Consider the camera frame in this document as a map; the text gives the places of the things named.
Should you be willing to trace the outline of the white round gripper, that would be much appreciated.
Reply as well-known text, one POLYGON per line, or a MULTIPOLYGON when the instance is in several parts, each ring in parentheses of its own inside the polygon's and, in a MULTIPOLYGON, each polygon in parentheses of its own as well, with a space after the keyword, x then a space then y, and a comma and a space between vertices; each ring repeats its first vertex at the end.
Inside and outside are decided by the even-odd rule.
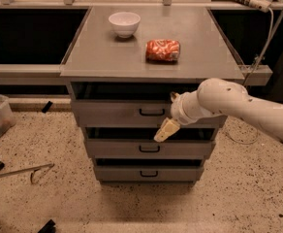
POLYGON ((165 118, 154 136, 158 143, 164 142, 180 129, 180 125, 195 123, 199 119, 200 105, 197 92, 171 93, 171 116, 165 118))

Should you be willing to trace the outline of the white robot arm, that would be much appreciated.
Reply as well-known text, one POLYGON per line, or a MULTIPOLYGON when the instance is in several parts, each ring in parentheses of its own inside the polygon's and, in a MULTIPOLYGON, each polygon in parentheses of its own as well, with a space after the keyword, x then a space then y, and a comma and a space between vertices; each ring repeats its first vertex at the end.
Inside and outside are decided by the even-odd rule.
POLYGON ((164 142, 182 125, 202 118, 235 117, 283 144, 283 104, 252 97, 238 83, 211 78, 196 91, 171 94, 171 118, 166 117, 154 136, 164 142))

